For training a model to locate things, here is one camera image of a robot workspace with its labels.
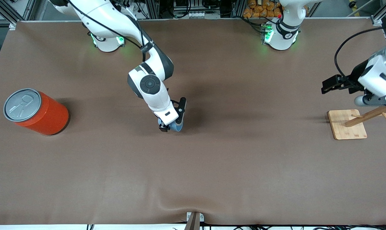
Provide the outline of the light blue plastic cup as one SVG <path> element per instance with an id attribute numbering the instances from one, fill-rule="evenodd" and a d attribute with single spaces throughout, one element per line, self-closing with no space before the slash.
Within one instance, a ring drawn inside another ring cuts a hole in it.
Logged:
<path id="1" fill-rule="evenodd" d="M 163 121 L 160 118 L 158 118 L 158 125 L 159 124 L 164 124 Z M 173 121 L 170 124 L 168 124 L 168 131 L 169 130 L 176 131 L 176 129 L 175 129 L 175 121 Z"/>

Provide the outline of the bamboo cup rack stand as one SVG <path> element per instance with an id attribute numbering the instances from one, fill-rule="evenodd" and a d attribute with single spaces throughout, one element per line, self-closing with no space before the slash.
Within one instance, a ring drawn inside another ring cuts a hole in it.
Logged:
<path id="1" fill-rule="evenodd" d="M 357 109 L 331 110 L 327 116 L 335 140 L 365 139 L 368 136 L 363 123 L 375 117 L 386 120 L 386 106 L 377 107 L 362 115 Z"/>

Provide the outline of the brown table cover cloth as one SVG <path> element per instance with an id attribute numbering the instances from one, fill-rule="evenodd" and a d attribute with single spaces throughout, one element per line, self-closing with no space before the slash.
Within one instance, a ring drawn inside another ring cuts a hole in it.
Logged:
<path id="1" fill-rule="evenodd" d="M 93 46 L 80 22 L 20 22 L 0 51 L 0 225 L 163 224 L 204 214 L 215 225 L 386 225 L 386 121 L 335 140 L 330 110 L 356 94 L 321 94 L 333 57 L 370 19 L 306 19 L 286 51 L 240 19 L 143 21 L 173 61 L 184 128 L 161 132 L 127 84 L 132 44 Z M 32 88 L 69 111 L 43 135 L 5 118 Z"/>

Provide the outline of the bag of orange snacks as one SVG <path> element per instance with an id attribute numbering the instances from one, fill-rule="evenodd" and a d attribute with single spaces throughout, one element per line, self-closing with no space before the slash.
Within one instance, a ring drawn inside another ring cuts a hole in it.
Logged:
<path id="1" fill-rule="evenodd" d="M 246 7 L 242 16 L 244 18 L 279 18 L 284 7 L 279 0 L 246 0 Z"/>

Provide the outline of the white connector block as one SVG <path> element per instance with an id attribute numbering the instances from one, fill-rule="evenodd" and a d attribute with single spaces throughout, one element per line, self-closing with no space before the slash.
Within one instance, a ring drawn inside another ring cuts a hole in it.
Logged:
<path id="1" fill-rule="evenodd" d="M 188 14 L 189 19 L 206 19 L 206 18 L 209 18 L 210 16 L 212 16 L 212 13 L 204 12 L 204 11 L 203 12 L 194 11 Z"/>

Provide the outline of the orange can with silver lid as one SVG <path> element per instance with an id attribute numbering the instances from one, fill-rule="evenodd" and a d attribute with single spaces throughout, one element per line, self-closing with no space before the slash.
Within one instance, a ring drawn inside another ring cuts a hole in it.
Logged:
<path id="1" fill-rule="evenodd" d="M 32 88 L 12 93 L 3 105 L 6 119 L 43 135 L 61 132 L 69 122 L 69 111 L 60 102 Z"/>

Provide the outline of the aluminium frame profile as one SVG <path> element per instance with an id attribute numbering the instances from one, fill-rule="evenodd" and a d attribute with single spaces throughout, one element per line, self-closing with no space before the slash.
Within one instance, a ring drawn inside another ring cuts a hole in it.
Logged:
<path id="1" fill-rule="evenodd" d="M 371 22 L 374 26 L 382 24 L 382 19 L 386 17 L 386 5 L 381 6 L 375 14 L 371 15 Z"/>
<path id="2" fill-rule="evenodd" d="M 15 27 L 19 21 L 30 20 L 38 0 L 0 0 L 0 27 Z"/>

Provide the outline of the metal clamp bracket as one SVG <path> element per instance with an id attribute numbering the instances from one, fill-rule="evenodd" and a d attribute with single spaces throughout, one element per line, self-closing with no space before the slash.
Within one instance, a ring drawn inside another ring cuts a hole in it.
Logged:
<path id="1" fill-rule="evenodd" d="M 204 215 L 202 213 L 199 213 L 199 212 L 187 212 L 186 213 L 186 222 L 189 221 L 189 218 L 194 214 L 196 213 L 196 217 L 199 219 L 200 222 L 204 222 Z"/>

